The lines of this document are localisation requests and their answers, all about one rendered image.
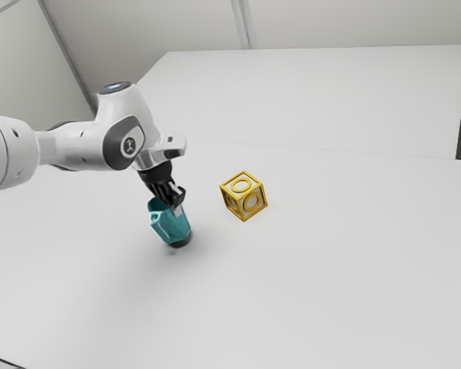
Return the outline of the yellow framed cube with rings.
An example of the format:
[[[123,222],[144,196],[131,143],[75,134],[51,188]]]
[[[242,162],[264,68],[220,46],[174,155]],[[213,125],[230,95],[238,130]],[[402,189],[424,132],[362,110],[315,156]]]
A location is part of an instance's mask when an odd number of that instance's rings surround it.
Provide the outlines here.
[[[248,171],[239,171],[219,188],[226,208],[241,221],[249,220],[268,206],[263,182]]]

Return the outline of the teal faceted mug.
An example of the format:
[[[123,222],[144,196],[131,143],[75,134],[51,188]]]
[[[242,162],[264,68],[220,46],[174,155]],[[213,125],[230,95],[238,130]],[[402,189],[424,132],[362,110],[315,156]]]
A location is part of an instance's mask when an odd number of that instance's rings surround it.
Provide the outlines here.
[[[172,248],[182,248],[191,240],[191,226],[183,206],[175,209],[158,198],[148,202],[150,226],[157,232],[164,243]]]

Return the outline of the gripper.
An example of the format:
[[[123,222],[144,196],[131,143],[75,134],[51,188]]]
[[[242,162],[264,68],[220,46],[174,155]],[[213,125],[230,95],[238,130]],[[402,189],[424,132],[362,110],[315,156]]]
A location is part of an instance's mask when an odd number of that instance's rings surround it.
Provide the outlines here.
[[[165,161],[151,169],[138,171],[140,179],[149,191],[159,200],[168,201],[174,216],[181,216],[186,190],[174,183],[171,173],[171,161]]]

